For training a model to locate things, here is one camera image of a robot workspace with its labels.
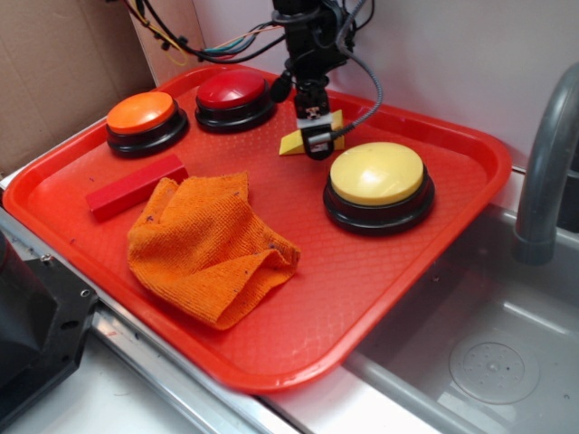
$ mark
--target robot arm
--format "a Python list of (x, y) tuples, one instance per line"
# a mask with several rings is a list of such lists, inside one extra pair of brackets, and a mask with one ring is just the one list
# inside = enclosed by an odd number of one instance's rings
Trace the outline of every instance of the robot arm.
[[(348, 59), (336, 44), (347, 12), (334, 0), (273, 0), (273, 7), (272, 21), (285, 30), (289, 58), (271, 87), (271, 98), (282, 102), (295, 80), (294, 104), (306, 154), (322, 160), (334, 151), (326, 74)], [(349, 51), (353, 39), (354, 31), (348, 29), (345, 43)]]

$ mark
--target wooden block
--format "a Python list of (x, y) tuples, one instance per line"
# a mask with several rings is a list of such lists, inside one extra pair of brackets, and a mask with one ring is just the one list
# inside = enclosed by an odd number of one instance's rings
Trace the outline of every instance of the wooden block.
[(187, 177), (187, 170), (181, 160), (171, 155), (87, 194), (86, 200), (97, 221), (104, 222), (146, 201), (161, 178), (171, 178), (180, 183)]

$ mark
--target plastic tray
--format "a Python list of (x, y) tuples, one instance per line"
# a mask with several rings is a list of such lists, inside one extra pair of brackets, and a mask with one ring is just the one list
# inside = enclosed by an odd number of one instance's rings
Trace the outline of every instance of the plastic tray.
[[(111, 154), (104, 120), (24, 169), (5, 192), (5, 208), (177, 351), (233, 388), (264, 393), (327, 373), (373, 328), (507, 181), (511, 160), (497, 139), (468, 128), (383, 106), (346, 137), (346, 148), (394, 141), (414, 149), (436, 185), (431, 215), (407, 232), (380, 238), (340, 230), (325, 214), (322, 192), (333, 158), (278, 156), (296, 129), (291, 102), (265, 125), (235, 135), (195, 124), (200, 83), (233, 67), (189, 71), (160, 89), (188, 114), (191, 129), (157, 156)], [(268, 80), (274, 77), (263, 73)], [(353, 119), (371, 101), (330, 92), (332, 109)], [(250, 203), (271, 228), (302, 250), (297, 274), (238, 325), (214, 331), (151, 295), (128, 269), (127, 233), (144, 203), (98, 223), (87, 193), (140, 167), (177, 155), (190, 175), (247, 170)]]

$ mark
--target orange cloth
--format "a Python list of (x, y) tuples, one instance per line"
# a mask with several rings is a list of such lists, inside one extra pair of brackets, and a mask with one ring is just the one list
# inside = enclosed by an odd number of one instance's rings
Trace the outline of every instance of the orange cloth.
[(299, 250), (257, 217), (247, 174), (162, 179), (128, 233), (128, 264), (152, 292), (224, 330), (294, 274)]

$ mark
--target yellow block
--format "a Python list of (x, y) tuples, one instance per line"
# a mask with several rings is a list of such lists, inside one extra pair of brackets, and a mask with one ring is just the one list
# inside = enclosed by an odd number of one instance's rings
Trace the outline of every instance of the yellow block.
[[(342, 116), (342, 110), (338, 110), (332, 113), (332, 130), (336, 131), (343, 126), (344, 118)], [(334, 149), (338, 151), (344, 149), (344, 136), (334, 140)], [(294, 156), (296, 154), (304, 154), (305, 152), (304, 142), (301, 138), (301, 131), (294, 131), (281, 140), (281, 156)]]

